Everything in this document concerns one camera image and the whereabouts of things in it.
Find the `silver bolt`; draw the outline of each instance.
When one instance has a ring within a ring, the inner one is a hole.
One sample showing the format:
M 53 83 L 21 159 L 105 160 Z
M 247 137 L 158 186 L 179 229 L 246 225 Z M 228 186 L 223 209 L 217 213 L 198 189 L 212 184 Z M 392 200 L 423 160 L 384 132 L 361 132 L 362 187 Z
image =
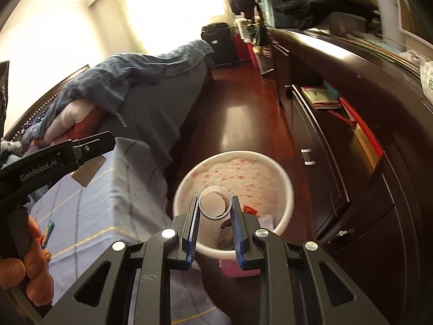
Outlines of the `silver bolt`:
M 261 238 L 267 237 L 269 235 L 269 232 L 264 228 L 259 228 L 258 230 L 255 230 L 254 233 L 257 237 L 261 237 Z
M 305 244 L 305 248 L 307 248 L 309 251 L 314 252 L 319 248 L 319 246 L 317 245 L 316 242 L 307 242 Z
M 120 241 L 114 242 L 113 245 L 112 245 L 111 247 L 112 247 L 113 250 L 115 250 L 116 252 L 120 252 L 120 251 L 122 251 L 122 250 L 126 247 L 126 244 L 125 244 L 125 242 L 122 242 L 122 241 L 120 240 Z
M 163 230 L 161 232 L 161 234 L 164 238 L 172 238 L 176 235 L 176 231 L 173 230 L 172 228 L 167 228 L 167 229 Z

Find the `wooden floor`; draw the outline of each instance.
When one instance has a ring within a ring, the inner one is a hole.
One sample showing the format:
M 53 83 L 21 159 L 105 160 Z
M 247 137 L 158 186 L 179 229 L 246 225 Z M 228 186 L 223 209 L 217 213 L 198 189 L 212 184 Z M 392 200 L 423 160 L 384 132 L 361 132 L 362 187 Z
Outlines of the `wooden floor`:
M 294 211 L 283 239 L 301 244 L 313 239 L 308 188 L 303 162 L 294 148 L 278 106 L 273 79 L 263 79 L 250 63 L 212 71 L 193 110 L 195 121 L 187 125 L 188 142 L 174 148 L 181 153 L 167 170 L 169 197 L 181 179 L 198 163 L 230 150 L 252 150 L 277 161 L 294 187 Z M 218 261 L 196 255 L 203 270 L 206 291 L 235 324 L 258 322 L 258 277 L 226 278 Z

